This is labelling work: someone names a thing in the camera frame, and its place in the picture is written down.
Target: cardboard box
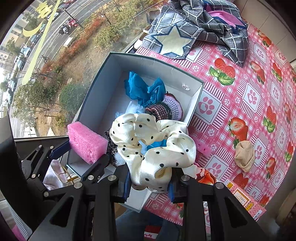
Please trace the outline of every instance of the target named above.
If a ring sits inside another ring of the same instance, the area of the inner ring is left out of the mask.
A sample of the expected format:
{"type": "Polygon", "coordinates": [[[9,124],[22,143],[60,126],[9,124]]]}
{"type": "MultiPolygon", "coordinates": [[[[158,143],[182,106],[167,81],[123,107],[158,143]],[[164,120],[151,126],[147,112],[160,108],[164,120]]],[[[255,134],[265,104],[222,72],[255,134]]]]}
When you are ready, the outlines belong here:
{"type": "MultiPolygon", "coordinates": [[[[130,71],[139,74],[149,86],[160,77],[166,90],[180,102],[184,113],[182,121],[189,124],[202,92],[203,81],[161,60],[114,52],[108,55],[94,78],[78,111],[77,121],[105,137],[104,132],[111,127],[115,113],[125,113],[131,101],[124,89],[124,80],[128,79],[130,71]]],[[[72,150],[68,154],[67,166],[78,176],[90,167],[72,150]]],[[[114,171],[115,167],[109,165],[103,177],[114,171]]],[[[150,194],[148,189],[131,189],[125,205],[139,212],[150,194]]]]}

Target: shrub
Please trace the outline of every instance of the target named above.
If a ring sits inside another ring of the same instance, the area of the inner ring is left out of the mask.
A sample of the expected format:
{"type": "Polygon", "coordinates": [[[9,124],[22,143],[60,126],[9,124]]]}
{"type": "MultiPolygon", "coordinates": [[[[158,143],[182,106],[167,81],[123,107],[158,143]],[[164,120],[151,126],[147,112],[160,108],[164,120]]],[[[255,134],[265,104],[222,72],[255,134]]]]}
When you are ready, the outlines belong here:
{"type": "Polygon", "coordinates": [[[86,92],[86,86],[81,83],[67,84],[62,89],[59,97],[62,109],[74,117],[84,100],[86,92]]]}

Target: light blue fabric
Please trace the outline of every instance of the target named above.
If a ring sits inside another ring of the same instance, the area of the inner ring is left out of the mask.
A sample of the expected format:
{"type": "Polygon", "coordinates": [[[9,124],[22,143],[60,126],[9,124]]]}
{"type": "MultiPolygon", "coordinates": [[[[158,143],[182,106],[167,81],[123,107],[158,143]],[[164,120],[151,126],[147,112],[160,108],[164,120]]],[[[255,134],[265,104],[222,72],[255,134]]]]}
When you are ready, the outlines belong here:
{"type": "Polygon", "coordinates": [[[132,100],[138,100],[138,104],[147,107],[156,102],[162,101],[165,94],[165,85],[160,78],[157,78],[152,86],[135,72],[129,73],[129,79],[124,81],[126,95],[132,100]]]}
{"type": "Polygon", "coordinates": [[[154,147],[164,147],[166,146],[166,140],[162,140],[162,141],[155,141],[153,142],[151,145],[147,146],[147,150],[152,149],[154,147]]]}

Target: window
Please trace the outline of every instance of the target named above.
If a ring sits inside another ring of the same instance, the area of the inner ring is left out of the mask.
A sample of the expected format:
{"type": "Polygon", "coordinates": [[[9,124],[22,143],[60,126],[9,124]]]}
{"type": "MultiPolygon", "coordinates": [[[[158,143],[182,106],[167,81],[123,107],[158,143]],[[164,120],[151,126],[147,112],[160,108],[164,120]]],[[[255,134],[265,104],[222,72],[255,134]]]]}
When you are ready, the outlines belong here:
{"type": "Polygon", "coordinates": [[[22,26],[20,26],[18,24],[15,25],[15,28],[17,28],[18,30],[21,30],[22,31],[22,26]]]}
{"type": "Polygon", "coordinates": [[[14,31],[14,30],[12,30],[11,33],[12,33],[12,34],[15,34],[15,35],[17,35],[17,36],[20,36],[20,33],[14,31]]]}

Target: cream satin fabric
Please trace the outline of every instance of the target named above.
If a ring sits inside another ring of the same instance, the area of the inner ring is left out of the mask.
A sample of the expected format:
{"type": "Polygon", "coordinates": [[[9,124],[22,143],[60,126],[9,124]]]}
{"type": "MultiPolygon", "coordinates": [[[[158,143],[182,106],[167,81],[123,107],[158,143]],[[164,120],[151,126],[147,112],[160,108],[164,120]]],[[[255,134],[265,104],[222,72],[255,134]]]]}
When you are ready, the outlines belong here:
{"type": "Polygon", "coordinates": [[[110,130],[118,153],[131,173],[132,187],[153,192],[166,192],[172,167],[189,167],[195,161],[196,146],[188,136],[187,125],[176,120],[159,120],[149,114],[124,114],[115,119],[110,130]],[[156,147],[141,153],[141,140],[150,145],[167,140],[166,147],[156,147]]]}

